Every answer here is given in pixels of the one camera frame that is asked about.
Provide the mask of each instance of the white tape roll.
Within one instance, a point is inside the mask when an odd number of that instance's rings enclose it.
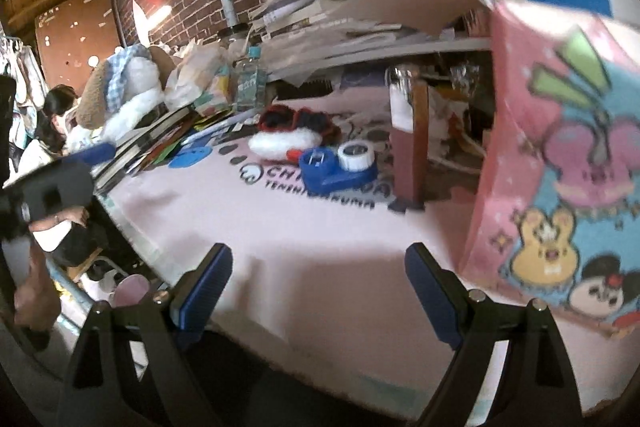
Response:
[[[366,140],[350,140],[338,148],[340,167],[348,172],[366,171],[375,160],[373,144]]]

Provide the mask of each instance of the plastic bottle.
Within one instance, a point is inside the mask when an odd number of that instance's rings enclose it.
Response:
[[[234,71],[238,79],[236,111],[262,110],[267,74],[260,68],[260,47],[249,47],[246,58],[238,61]]]

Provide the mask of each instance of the pink cup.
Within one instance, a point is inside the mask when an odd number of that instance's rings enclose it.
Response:
[[[125,277],[110,296],[111,306],[120,308],[122,306],[133,306],[138,304],[148,293],[151,283],[138,273]]]

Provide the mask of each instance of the checkered cloth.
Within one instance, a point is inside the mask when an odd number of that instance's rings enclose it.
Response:
[[[109,113],[114,113],[122,107],[124,87],[129,80],[124,69],[133,57],[145,57],[152,60],[149,50],[142,44],[128,46],[107,58],[111,65],[111,78],[108,78],[104,84],[104,100],[107,103],[107,112]]]

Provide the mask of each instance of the table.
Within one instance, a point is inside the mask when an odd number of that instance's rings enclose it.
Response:
[[[351,134],[374,136],[387,97],[384,88],[359,88],[291,105],[341,113]],[[422,241],[443,267],[454,266],[473,197],[453,187],[449,199],[427,203],[424,212],[398,215],[386,208],[385,175],[366,193],[310,198],[297,169],[259,166],[238,140],[188,169],[126,178],[104,204],[170,284],[213,243],[232,248],[233,276],[213,320],[237,343],[318,389],[416,418],[452,352],[437,341],[404,275],[404,250]],[[558,323],[583,408],[619,396],[638,367],[640,333],[612,341]],[[473,423],[488,412],[505,349],[498,344],[494,352]]]

